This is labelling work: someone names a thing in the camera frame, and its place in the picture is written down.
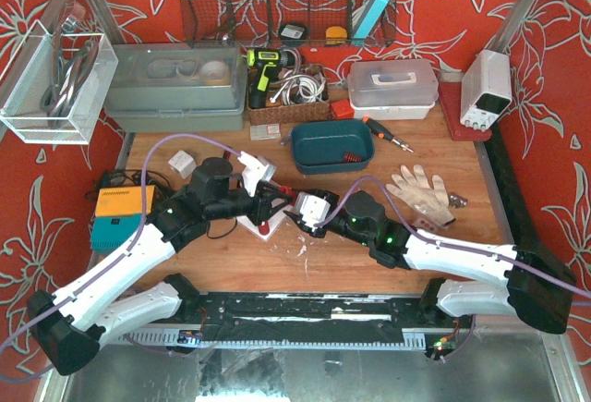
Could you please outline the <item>red large spring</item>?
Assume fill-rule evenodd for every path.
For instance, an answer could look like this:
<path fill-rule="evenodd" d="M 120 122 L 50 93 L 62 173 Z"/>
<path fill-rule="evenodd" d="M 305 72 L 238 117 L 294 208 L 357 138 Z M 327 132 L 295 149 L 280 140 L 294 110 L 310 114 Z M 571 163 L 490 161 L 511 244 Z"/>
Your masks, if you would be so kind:
<path fill-rule="evenodd" d="M 264 224 L 260 225 L 258 227 L 259 233 L 262 236 L 268 236 L 270 234 L 270 226 L 268 222 L 265 222 Z"/>

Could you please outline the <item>white timer switch box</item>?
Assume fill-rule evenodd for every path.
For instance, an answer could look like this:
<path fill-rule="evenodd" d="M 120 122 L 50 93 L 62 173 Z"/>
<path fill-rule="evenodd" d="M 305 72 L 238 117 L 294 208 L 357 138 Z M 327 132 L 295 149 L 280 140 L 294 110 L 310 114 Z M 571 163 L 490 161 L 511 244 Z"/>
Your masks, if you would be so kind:
<path fill-rule="evenodd" d="M 416 228 L 422 228 L 422 229 L 425 229 L 425 230 L 431 231 L 431 232 L 437 231 L 439 229 L 439 227 L 437 225 L 433 224 L 425 217 L 417 217 L 415 219 L 415 221 L 413 222 L 413 226 L 415 226 Z"/>

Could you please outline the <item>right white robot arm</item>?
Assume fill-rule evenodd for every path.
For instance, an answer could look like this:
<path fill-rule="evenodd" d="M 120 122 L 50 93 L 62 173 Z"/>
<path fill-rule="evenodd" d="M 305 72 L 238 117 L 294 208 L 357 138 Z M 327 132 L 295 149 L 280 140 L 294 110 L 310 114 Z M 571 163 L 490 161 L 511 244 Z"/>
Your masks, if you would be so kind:
<path fill-rule="evenodd" d="M 287 216 L 314 238 L 333 232 L 366 246 L 384 267 L 453 275 L 434 288 L 436 308 L 450 316 L 515 315 L 539 331 L 565 333 L 575 278 L 543 244 L 486 245 L 444 238 L 393 221 L 363 190 L 342 205 L 338 199 L 328 190 L 303 191 Z"/>

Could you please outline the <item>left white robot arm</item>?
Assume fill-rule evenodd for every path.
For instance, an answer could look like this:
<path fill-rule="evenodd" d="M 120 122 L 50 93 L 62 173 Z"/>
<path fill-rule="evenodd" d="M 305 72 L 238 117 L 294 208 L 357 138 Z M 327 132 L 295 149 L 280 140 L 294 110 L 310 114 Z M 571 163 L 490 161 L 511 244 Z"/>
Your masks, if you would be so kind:
<path fill-rule="evenodd" d="M 31 333 L 63 376 L 85 367 L 110 340 L 189 307 L 196 289 L 181 274 L 132 298 L 121 294 L 145 273 L 204 236 L 211 222 L 245 216 L 269 221 L 291 201 L 272 183 L 274 164 L 240 153 L 235 172 L 222 157 L 205 159 L 188 184 L 160 201 L 120 247 L 79 279 L 53 293 L 34 292 L 27 302 Z"/>

